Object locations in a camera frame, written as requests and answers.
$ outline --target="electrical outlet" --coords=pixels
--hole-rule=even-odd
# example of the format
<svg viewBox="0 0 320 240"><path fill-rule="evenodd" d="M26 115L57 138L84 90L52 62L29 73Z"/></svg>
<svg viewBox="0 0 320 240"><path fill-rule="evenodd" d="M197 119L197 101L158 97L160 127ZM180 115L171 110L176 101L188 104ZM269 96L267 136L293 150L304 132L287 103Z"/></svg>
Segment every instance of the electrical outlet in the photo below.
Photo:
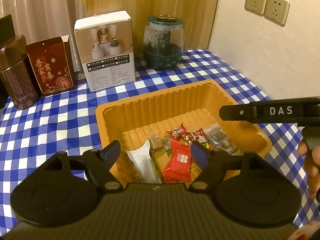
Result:
<svg viewBox="0 0 320 240"><path fill-rule="evenodd" d="M265 17L268 17L282 25L287 22L290 3L285 0L267 0Z"/></svg>
<svg viewBox="0 0 320 240"><path fill-rule="evenodd" d="M248 10L263 14L266 0L245 0L244 7Z"/></svg>

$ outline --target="white wall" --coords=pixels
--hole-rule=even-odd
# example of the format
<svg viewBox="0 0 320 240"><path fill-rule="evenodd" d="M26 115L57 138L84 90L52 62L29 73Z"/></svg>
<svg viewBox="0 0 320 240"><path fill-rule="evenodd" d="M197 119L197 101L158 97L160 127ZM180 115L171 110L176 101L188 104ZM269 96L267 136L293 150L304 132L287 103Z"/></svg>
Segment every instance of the white wall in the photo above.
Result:
<svg viewBox="0 0 320 240"><path fill-rule="evenodd" d="M284 27L218 0L209 50L272 99L320 96L320 0L287 0Z"/></svg>

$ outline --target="yellow container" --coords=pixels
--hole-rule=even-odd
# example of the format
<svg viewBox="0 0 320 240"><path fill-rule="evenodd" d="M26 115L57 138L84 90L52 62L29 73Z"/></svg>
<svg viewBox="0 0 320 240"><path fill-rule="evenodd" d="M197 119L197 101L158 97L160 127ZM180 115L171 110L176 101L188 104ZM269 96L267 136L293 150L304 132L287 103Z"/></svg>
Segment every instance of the yellow container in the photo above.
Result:
<svg viewBox="0 0 320 240"><path fill-rule="evenodd" d="M205 80L98 106L96 116L102 147L113 140L121 144L121 155L110 172L124 187L128 182L141 182L125 150L140 148L154 131L163 137L166 131L181 123L193 131L207 129L217 122L242 153L254 151L264 157L272 149L272 143L258 125L220 119L220 107L234 104L237 102L217 82ZM157 152L155 158L162 172L170 158L164 150ZM192 163L190 172L194 180L201 170ZM236 174L237 171L228 172L226 178Z"/></svg>

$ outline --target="table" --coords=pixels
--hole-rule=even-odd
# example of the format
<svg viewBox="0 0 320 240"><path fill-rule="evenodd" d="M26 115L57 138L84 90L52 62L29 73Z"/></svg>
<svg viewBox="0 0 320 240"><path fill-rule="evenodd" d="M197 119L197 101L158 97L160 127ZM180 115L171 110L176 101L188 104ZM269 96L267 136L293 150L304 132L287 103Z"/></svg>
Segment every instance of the table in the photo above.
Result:
<svg viewBox="0 0 320 240"><path fill-rule="evenodd" d="M27 175L57 151L79 155L101 149L95 109L98 105L156 90L214 79L238 103L270 100L253 82L208 50L184 51L174 70L149 69L143 57L135 59L136 82L91 93L83 72L76 73L73 91L42 97L36 105L17 110L8 100L0 119L0 234L17 220L10 207L10 193ZM295 225L319 219L316 203L306 195L303 159L296 149L302 135L294 124L260 124L273 148L265 157L302 195Z"/></svg>

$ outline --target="curtain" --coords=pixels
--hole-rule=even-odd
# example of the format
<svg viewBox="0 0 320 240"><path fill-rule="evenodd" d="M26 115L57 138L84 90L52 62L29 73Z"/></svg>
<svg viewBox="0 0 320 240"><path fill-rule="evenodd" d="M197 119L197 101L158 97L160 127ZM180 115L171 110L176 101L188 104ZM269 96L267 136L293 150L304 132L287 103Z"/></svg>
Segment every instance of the curtain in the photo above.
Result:
<svg viewBox="0 0 320 240"><path fill-rule="evenodd" d="M81 70L74 24L85 17L84 0L0 0L0 17L11 14L16 35L27 43L70 35L75 71Z"/></svg>

